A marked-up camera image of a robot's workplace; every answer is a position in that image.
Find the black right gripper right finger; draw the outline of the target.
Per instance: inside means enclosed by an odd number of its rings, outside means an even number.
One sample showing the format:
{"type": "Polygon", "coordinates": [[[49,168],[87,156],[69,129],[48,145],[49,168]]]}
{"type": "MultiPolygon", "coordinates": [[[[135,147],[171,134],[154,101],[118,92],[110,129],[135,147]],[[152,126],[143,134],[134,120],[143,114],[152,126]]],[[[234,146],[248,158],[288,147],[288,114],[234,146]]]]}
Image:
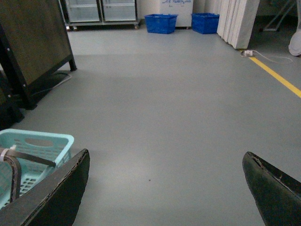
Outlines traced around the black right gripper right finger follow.
{"type": "Polygon", "coordinates": [[[245,153],[242,166],[264,224],[299,226],[301,183],[252,152],[245,153]]]}

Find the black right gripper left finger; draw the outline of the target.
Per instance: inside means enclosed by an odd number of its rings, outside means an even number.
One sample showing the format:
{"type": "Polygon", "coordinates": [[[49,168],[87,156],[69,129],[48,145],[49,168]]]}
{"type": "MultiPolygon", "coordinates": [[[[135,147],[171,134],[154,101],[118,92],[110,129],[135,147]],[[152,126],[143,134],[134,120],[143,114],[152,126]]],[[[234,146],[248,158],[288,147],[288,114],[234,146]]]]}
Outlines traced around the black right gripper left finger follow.
{"type": "Polygon", "coordinates": [[[83,149],[0,211],[2,226],[71,226],[86,189],[90,155],[83,149]]]}

